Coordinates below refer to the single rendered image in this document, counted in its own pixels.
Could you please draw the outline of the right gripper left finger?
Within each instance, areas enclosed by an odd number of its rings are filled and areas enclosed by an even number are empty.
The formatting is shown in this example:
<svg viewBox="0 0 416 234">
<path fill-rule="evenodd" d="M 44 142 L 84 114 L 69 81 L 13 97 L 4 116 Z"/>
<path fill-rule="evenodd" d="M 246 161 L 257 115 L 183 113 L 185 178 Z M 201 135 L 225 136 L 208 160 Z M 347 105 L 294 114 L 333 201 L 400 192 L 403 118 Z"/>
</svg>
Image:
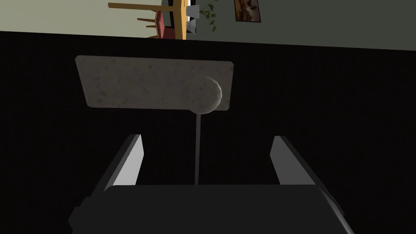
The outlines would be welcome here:
<svg viewBox="0 0 416 234">
<path fill-rule="evenodd" d="M 94 188 L 93 195 L 114 185 L 135 185 L 143 157 L 141 135 L 129 135 Z"/>
</svg>

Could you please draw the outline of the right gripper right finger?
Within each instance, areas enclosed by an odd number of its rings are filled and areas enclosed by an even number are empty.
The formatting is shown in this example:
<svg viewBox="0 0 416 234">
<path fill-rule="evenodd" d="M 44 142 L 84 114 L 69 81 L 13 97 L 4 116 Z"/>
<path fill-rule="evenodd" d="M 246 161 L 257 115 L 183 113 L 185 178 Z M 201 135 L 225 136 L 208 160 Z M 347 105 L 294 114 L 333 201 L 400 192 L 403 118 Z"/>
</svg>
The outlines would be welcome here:
<svg viewBox="0 0 416 234">
<path fill-rule="evenodd" d="M 323 191 L 325 186 L 285 136 L 275 136 L 270 158 L 282 185 L 316 185 Z"/>
</svg>

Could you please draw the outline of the wooden table with chairs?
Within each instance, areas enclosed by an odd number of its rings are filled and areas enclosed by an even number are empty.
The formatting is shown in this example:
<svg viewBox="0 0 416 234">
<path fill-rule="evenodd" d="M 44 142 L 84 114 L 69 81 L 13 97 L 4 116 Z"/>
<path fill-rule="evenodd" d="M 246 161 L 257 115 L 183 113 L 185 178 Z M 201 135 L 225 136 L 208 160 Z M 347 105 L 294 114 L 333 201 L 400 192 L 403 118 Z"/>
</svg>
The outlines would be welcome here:
<svg viewBox="0 0 416 234">
<path fill-rule="evenodd" d="M 192 0 L 173 0 L 172 5 L 127 4 L 109 2 L 108 8 L 142 10 L 155 13 L 153 18 L 137 18 L 146 22 L 146 28 L 154 28 L 151 38 L 186 40 L 187 35 L 196 33 L 196 19 L 201 14 L 199 5 Z"/>
</svg>

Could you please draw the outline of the green house plant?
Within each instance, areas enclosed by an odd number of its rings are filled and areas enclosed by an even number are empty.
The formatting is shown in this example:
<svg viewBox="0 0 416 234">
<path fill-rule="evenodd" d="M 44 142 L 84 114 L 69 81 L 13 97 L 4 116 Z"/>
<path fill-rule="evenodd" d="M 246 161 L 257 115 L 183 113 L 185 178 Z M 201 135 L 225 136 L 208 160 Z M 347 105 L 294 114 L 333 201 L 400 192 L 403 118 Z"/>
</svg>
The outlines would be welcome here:
<svg viewBox="0 0 416 234">
<path fill-rule="evenodd" d="M 204 8 L 199 10 L 199 13 L 202 14 L 208 21 L 209 25 L 212 26 L 212 32 L 217 29 L 217 25 L 215 24 L 216 14 L 214 13 L 214 2 L 218 2 L 219 0 L 213 0 L 208 3 Z"/>
</svg>

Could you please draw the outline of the framed brown wall picture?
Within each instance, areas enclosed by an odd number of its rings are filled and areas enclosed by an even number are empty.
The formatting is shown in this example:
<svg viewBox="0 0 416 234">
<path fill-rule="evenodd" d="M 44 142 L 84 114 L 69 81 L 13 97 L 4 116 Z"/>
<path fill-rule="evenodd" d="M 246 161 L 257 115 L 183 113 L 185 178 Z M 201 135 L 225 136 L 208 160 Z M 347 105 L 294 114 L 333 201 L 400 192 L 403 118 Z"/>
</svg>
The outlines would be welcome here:
<svg viewBox="0 0 416 234">
<path fill-rule="evenodd" d="M 237 22 L 261 23 L 258 0 L 234 0 Z"/>
</svg>

